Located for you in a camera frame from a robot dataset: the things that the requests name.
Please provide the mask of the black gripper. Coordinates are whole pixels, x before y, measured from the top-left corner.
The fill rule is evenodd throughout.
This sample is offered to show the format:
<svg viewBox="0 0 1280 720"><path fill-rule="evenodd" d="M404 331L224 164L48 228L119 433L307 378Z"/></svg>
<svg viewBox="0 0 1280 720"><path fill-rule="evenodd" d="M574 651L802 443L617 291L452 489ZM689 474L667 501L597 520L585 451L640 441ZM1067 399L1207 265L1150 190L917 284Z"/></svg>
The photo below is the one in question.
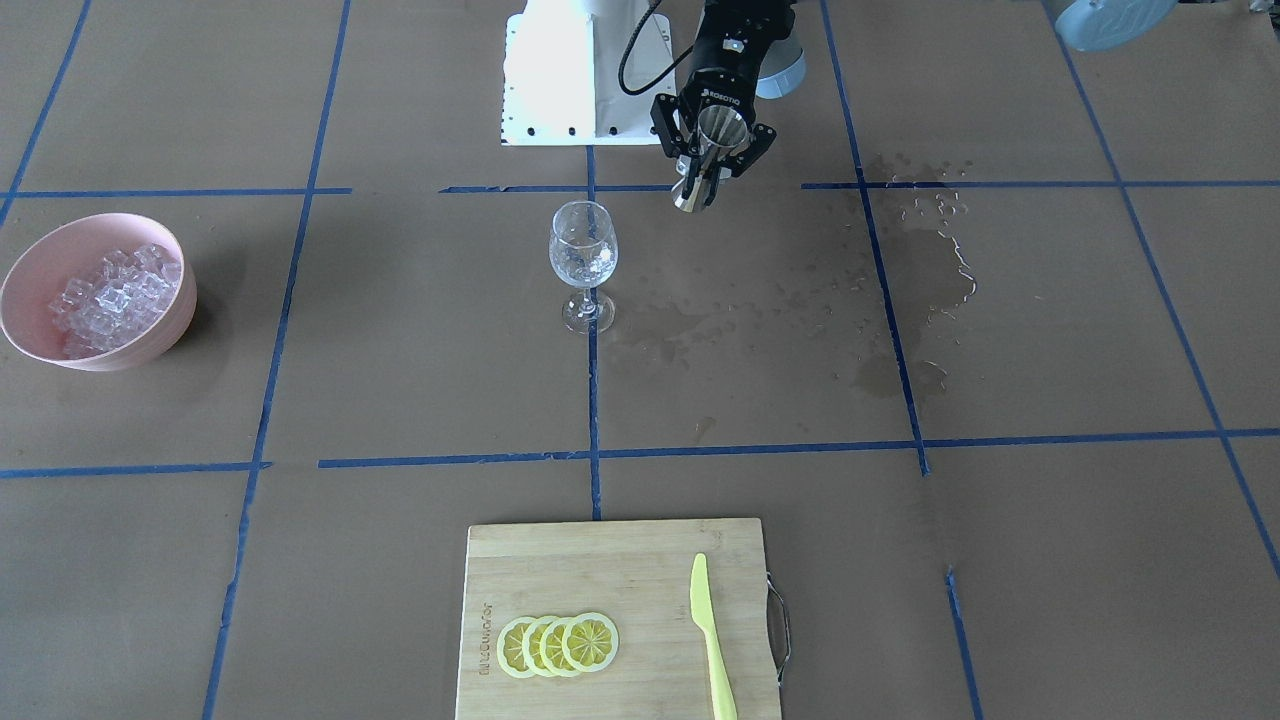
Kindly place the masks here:
<svg viewBox="0 0 1280 720"><path fill-rule="evenodd" d="M676 159L680 178L672 187L675 206L704 206L719 187L745 173L776 140L776 131L755 122L754 101L762 72L785 74L796 65L782 56L796 47L792 1L707 1L687 55L691 70L676 95L658 94L652 105L655 133L666 156ZM707 146L704 159L687 155L698 114L712 104L739 110L748 123L746 149Z"/></svg>

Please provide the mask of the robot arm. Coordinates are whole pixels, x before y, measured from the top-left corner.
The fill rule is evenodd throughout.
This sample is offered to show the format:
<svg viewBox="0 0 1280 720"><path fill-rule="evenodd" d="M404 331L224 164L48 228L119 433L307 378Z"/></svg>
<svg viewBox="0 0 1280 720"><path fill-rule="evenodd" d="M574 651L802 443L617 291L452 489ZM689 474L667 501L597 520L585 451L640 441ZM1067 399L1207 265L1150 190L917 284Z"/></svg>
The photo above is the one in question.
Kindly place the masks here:
<svg viewBox="0 0 1280 720"><path fill-rule="evenodd" d="M806 59L795 33L792 1L705 1L694 41L648 82L634 86L627 69L641 31L659 8L649 1L623 46L616 85L641 96L689 61L676 92L652 100L652 131L667 158L676 160L678 181L672 202L685 213L708 209L721 186L742 176L774 142L774 128L758 122L755 101L794 91L806 76Z"/></svg>

